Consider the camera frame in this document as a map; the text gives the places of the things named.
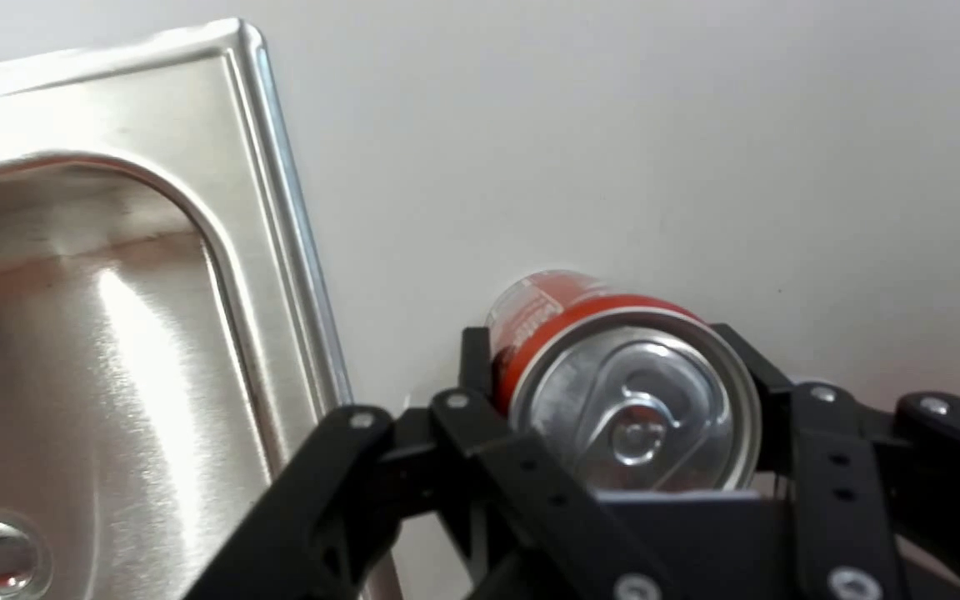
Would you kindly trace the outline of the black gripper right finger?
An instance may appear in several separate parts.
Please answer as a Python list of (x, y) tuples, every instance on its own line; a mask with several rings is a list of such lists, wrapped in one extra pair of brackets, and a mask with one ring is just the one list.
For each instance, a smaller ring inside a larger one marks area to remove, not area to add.
[(789, 506), (799, 600), (960, 600), (960, 396), (904, 393), (889, 414), (838, 384), (792, 384), (720, 322), (763, 408), (759, 468)]

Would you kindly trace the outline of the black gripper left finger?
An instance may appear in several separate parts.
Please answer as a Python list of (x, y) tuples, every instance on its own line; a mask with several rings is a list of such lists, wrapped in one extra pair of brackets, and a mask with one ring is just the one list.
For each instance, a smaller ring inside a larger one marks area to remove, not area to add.
[(182, 600), (358, 600), (427, 512), (467, 600), (670, 600), (629, 531), (496, 414), (486, 325), (460, 333), (456, 384), (427, 405), (327, 414)]

